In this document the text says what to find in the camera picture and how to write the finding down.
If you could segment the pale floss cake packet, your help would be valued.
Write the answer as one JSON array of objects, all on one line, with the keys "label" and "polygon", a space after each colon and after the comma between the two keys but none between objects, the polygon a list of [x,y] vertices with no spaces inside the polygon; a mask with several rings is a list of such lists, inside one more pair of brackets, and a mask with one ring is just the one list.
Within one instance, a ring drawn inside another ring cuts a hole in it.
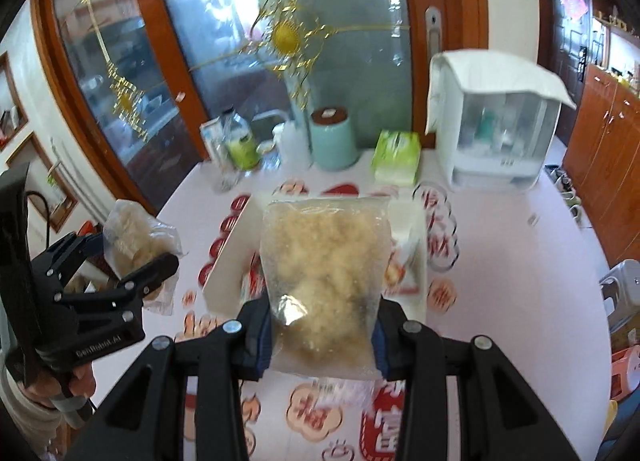
[{"label": "pale floss cake packet", "polygon": [[259,256],[277,370],[374,380],[371,337],[392,251],[384,198],[278,200],[262,212]]},{"label": "pale floss cake packet", "polygon": [[162,253],[183,257],[177,228],[154,218],[134,201],[118,199],[102,233],[104,257],[119,279]]}]

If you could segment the red apple snack packet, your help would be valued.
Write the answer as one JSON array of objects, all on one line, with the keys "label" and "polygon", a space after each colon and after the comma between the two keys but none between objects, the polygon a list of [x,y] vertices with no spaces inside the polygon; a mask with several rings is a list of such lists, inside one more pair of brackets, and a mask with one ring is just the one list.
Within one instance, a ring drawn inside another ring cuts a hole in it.
[{"label": "red apple snack packet", "polygon": [[384,273],[385,296],[414,296],[423,293],[422,273],[419,271],[419,242],[417,236],[392,240],[392,251]]}]

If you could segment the clear barcode bread packet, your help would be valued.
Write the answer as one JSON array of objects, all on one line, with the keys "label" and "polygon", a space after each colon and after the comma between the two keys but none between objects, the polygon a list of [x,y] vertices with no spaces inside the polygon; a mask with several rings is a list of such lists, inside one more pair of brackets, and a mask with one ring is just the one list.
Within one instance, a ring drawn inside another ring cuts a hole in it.
[{"label": "clear barcode bread packet", "polygon": [[376,382],[320,377],[312,383],[320,407],[352,407],[368,410],[376,394]]}]

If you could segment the clear drinking glass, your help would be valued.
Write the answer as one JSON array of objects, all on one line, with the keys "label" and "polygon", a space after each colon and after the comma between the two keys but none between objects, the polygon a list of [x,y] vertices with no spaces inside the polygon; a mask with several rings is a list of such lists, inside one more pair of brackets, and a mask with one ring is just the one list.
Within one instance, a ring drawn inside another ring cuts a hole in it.
[{"label": "clear drinking glass", "polygon": [[224,194],[225,192],[230,192],[239,181],[242,180],[243,174],[235,169],[232,170],[222,170],[218,168],[213,168],[212,172],[212,182],[213,189],[216,194]]}]

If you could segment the white plastic storage bin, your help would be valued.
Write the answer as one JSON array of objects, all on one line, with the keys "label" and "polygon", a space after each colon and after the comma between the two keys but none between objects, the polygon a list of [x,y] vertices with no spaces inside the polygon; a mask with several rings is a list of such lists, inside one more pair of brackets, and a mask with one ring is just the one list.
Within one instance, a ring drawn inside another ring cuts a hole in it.
[{"label": "white plastic storage bin", "polygon": [[[423,321],[426,241],[425,213],[414,200],[254,195],[224,240],[204,299],[211,313],[232,318],[264,290],[280,322],[335,337],[352,329],[348,317],[371,325],[381,297]],[[262,290],[242,286],[254,259]]]}]

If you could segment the white blue carton box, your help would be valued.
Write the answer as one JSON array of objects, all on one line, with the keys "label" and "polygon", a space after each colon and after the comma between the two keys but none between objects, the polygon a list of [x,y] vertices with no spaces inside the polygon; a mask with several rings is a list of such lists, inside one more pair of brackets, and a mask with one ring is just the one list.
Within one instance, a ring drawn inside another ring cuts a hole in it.
[{"label": "white blue carton box", "polygon": [[209,159],[219,169],[226,168],[228,166],[228,157],[226,146],[224,146],[224,128],[222,127],[221,118],[216,117],[201,124],[200,134]]}]

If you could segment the green label glass bottle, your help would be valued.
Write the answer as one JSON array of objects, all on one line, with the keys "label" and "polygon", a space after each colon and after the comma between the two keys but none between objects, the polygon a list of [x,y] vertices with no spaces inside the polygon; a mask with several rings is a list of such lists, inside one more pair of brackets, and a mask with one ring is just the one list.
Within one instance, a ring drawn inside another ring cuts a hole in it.
[{"label": "green label glass bottle", "polygon": [[241,171],[254,170],[259,164],[257,144],[250,125],[233,106],[222,111],[224,144],[235,167]]}]

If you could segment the small glass jar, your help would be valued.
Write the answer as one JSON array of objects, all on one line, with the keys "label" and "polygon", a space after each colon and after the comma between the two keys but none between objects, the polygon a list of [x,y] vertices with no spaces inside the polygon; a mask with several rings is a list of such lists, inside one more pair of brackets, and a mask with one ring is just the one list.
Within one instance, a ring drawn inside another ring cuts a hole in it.
[{"label": "small glass jar", "polygon": [[262,171],[274,171],[280,168],[280,155],[273,140],[265,140],[257,146]]}]

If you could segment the white squeeze bottle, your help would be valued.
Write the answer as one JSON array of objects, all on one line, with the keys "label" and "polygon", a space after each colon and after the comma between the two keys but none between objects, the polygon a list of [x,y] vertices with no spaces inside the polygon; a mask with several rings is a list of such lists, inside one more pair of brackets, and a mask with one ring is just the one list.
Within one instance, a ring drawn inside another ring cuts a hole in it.
[{"label": "white squeeze bottle", "polygon": [[259,129],[270,126],[271,136],[283,169],[303,172],[311,168],[312,158],[307,131],[294,118],[281,109],[271,109],[256,114],[252,122]]}]

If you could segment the teal ceramic canister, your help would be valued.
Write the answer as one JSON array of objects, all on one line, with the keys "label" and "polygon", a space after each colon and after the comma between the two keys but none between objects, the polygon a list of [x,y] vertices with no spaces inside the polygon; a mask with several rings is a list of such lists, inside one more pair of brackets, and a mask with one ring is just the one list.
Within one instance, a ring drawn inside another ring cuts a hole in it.
[{"label": "teal ceramic canister", "polygon": [[343,107],[324,107],[310,116],[309,131],[314,163],[325,171],[341,171],[359,159],[352,121]]}]

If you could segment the wooden cabinet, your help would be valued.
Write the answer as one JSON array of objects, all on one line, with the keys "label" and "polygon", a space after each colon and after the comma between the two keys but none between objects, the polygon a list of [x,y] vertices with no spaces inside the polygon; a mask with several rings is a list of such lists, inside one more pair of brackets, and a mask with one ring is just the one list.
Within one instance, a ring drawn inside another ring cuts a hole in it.
[{"label": "wooden cabinet", "polygon": [[595,65],[562,166],[608,264],[639,259],[639,98]]}]

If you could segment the green tissue pack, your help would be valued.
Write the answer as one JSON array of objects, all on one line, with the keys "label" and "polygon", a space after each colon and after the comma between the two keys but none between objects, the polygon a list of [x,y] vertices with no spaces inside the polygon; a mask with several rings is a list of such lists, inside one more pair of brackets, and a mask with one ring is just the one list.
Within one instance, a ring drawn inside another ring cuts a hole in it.
[{"label": "green tissue pack", "polygon": [[382,131],[371,160],[374,180],[400,187],[416,184],[421,151],[420,137],[415,132]]}]

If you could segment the white countertop appliance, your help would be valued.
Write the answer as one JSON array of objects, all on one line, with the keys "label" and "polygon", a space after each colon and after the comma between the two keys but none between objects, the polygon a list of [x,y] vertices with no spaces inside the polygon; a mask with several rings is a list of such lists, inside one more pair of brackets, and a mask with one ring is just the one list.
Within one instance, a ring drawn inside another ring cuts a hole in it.
[{"label": "white countertop appliance", "polygon": [[457,50],[431,59],[425,131],[436,135],[452,190],[532,188],[564,107],[576,104],[561,78],[523,57]]}]

